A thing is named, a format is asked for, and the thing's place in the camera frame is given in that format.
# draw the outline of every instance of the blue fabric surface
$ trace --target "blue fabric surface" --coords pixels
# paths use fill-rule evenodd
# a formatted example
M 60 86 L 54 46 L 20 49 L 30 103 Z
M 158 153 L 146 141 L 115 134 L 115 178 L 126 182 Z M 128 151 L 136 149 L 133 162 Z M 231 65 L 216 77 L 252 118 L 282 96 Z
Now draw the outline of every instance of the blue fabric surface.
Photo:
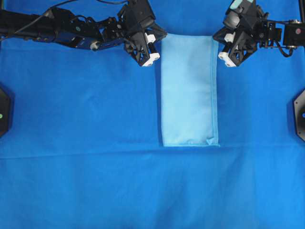
M 162 41 L 164 146 L 218 145 L 217 55 L 212 36 L 168 34 Z
M 57 2 L 6 7 L 42 13 Z M 158 23 L 183 35 L 212 35 L 230 3 L 151 1 Z M 273 20 L 299 18 L 297 1 L 257 3 Z M 101 20 L 120 7 L 69 9 Z M 4 42 L 0 82 L 15 92 L 16 110 L 0 140 L 0 228 L 305 228 L 305 144 L 292 106 L 304 60 L 299 48 L 290 59 L 259 50 L 233 69 L 218 61 L 221 147 L 164 149 L 160 61 L 139 68 L 119 47 Z

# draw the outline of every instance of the light blue fabric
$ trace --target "light blue fabric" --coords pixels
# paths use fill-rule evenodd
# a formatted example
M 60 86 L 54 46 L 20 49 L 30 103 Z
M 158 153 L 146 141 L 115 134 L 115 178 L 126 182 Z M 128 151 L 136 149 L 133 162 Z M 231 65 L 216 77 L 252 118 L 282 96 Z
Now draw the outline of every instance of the light blue fabric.
M 169 34 L 162 42 L 164 146 L 218 145 L 217 52 L 211 36 Z

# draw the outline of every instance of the light blue towel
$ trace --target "light blue towel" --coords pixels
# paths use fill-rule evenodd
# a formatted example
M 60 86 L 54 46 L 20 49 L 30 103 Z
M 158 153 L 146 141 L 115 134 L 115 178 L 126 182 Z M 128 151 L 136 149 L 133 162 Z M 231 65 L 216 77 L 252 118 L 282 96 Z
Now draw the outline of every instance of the light blue towel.
M 169 34 L 162 42 L 164 146 L 218 145 L 216 67 L 211 36 Z

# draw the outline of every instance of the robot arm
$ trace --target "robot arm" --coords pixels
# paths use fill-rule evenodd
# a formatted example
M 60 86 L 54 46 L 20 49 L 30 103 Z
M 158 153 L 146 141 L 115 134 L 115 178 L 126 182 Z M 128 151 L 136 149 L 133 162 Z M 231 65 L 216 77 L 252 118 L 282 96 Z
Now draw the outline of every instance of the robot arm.
M 154 44 L 167 35 L 155 23 L 148 0 L 130 0 L 118 13 L 118 19 L 110 17 L 98 22 L 55 7 L 35 24 L 17 32 L 39 17 L 0 10 L 0 36 L 93 51 L 124 44 L 124 49 L 140 66 L 150 66 L 160 57 Z

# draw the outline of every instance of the black mount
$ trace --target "black mount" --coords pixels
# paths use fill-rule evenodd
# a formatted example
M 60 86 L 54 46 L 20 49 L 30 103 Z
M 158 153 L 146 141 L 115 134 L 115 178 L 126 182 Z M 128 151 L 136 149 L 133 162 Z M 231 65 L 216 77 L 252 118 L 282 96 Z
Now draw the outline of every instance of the black mount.
M 0 137 L 2 137 L 10 128 L 11 99 L 0 88 Z
M 239 66 L 260 48 L 278 48 L 284 57 L 290 57 L 298 46 L 305 45 L 305 0 L 299 0 L 302 22 L 271 21 L 269 13 L 264 13 L 256 5 L 256 0 L 233 0 L 226 12 L 224 27 L 213 38 L 225 45 L 219 58 L 225 61 L 228 67 Z M 282 29 L 277 24 L 284 24 L 284 41 L 280 45 Z
M 140 66 L 150 66 L 160 57 L 154 43 L 167 35 L 155 23 L 148 0 L 130 0 L 118 13 L 118 20 L 110 17 L 95 21 L 61 8 L 53 8 L 45 15 L 34 25 L 14 34 L 39 15 L 0 10 L 0 36 L 93 51 L 124 44 L 124 49 Z

